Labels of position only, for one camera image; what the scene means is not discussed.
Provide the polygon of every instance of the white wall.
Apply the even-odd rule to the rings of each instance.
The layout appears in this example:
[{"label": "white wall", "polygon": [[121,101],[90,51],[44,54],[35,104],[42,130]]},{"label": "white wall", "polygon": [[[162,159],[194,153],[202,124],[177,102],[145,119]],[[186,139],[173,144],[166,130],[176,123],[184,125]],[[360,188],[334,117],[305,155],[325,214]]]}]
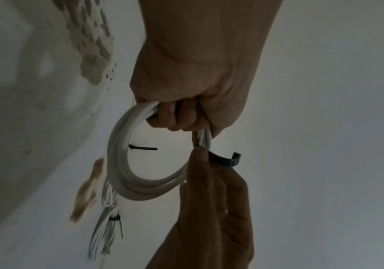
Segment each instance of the white wall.
[{"label": "white wall", "polygon": [[[0,0],[0,268],[98,268],[86,251],[100,206],[67,220],[131,104],[140,13],[107,0],[116,78],[91,87],[55,8],[36,3]],[[187,160],[187,134],[141,128],[134,142],[159,151],[132,152],[138,174]],[[213,148],[242,153],[255,268],[384,268],[384,1],[286,0],[245,111]],[[102,266],[144,268],[177,218],[178,190],[120,204],[124,240]]]}]

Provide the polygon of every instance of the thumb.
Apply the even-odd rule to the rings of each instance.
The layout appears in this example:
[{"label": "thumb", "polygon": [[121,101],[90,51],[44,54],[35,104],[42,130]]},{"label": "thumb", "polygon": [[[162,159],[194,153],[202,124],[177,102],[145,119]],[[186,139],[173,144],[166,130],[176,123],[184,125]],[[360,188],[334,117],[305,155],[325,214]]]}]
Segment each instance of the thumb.
[{"label": "thumb", "polygon": [[195,147],[188,161],[186,175],[188,202],[202,203],[206,207],[212,204],[213,174],[208,160],[208,151]]}]

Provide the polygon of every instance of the hand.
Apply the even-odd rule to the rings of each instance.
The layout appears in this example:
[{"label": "hand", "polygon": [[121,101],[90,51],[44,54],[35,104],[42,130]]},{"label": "hand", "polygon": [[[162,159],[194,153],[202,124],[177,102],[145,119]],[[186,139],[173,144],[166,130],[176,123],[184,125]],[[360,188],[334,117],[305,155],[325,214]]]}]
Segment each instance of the hand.
[{"label": "hand", "polygon": [[245,269],[254,255],[247,184],[197,147],[180,186],[180,214],[147,269]]},{"label": "hand", "polygon": [[130,87],[153,127],[215,137],[241,114],[282,0],[139,0],[146,41]]}]

